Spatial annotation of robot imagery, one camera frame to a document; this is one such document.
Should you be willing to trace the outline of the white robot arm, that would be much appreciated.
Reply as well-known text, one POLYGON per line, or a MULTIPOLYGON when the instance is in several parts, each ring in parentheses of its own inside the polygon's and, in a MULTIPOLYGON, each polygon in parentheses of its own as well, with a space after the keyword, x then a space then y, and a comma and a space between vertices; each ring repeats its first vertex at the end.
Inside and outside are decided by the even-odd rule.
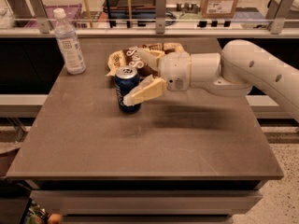
POLYGON ((165 91, 198 88, 219 96, 245 96, 252 88, 268 95, 299 120, 299 70, 246 40, 228 42, 220 53, 172 52, 158 62, 158 76, 146 77, 126 94, 137 105, 165 91))

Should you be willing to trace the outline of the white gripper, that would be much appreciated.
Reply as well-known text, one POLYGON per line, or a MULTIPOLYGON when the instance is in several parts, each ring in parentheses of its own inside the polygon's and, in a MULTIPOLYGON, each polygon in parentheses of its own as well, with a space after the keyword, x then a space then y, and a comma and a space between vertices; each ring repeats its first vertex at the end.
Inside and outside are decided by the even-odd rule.
POLYGON ((164 52, 160 50, 138 48, 136 51, 141 60, 152 69, 157 69, 159 63, 160 77, 146 77, 123 97, 125 105, 137 105, 160 97, 167 89, 186 91, 189 88, 191 57, 188 52, 171 52, 164 56, 164 52))

